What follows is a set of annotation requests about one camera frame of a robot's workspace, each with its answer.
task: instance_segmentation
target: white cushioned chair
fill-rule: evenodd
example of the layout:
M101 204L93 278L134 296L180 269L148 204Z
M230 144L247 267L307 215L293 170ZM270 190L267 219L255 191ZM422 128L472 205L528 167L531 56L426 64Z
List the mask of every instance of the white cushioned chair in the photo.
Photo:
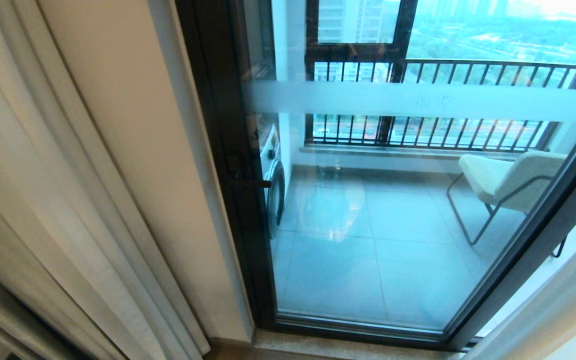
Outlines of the white cushioned chair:
M524 152L514 162L478 155L463 155L459 158L462 173L450 184L446 194L468 243L473 246L480 241L499 208L518 210L527 214L562 167L564 160L566 155L544 151ZM489 214L486 223L474 239L468 235L450 195L450 190L462 177L466 178Z

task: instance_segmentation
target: black metal railing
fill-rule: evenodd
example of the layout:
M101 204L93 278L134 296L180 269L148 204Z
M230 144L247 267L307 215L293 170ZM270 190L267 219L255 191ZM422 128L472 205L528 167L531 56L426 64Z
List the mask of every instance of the black metal railing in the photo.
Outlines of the black metal railing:
M316 62L313 80L416 84L509 85L576 89L576 65L515 61L406 59L403 64ZM310 114L306 144L349 144L521 153L541 150L553 123L484 118Z

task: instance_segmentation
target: black metal door frame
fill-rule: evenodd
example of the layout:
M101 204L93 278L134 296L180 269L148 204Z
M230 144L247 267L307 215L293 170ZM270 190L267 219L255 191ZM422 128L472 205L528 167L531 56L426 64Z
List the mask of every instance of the black metal door frame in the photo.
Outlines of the black metal door frame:
M358 325L314 317L278 316L261 163L249 144L242 80L238 67L235 24L237 0L175 0L190 66L198 91L210 148L249 300L259 328L317 337L459 351L491 319L576 224L576 158L572 171L555 185L559 198L547 198L534 221L525 223L521 239L500 259L483 287L471 296L448 336L391 326Z

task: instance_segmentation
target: chair cushion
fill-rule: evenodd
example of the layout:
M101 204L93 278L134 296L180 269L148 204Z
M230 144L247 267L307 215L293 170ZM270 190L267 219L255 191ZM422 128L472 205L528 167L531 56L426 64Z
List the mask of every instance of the chair cushion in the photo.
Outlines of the chair cushion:
M505 177L512 161L489 159L477 155L463 155L459 159L459 167L468 180L472 191L484 203L494 205L495 190Z

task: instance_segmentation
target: curtain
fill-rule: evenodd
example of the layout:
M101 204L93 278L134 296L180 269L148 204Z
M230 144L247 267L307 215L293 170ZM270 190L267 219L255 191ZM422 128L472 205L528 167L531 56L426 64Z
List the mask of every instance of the curtain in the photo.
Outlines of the curtain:
M24 305L0 322L22 357L73 356L18 339L22 310L89 358L210 350L30 0L0 0L0 286Z
M576 254L463 360L576 359Z

